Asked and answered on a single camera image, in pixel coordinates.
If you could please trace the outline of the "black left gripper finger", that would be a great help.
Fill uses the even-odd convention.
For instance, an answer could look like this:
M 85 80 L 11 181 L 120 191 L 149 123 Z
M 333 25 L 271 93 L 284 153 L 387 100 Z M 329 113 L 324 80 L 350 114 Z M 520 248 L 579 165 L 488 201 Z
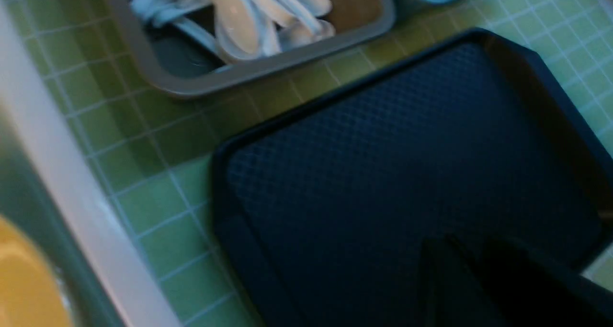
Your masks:
M 421 248 L 423 327 L 610 327 L 612 293 L 517 239 L 479 257 L 454 236 Z

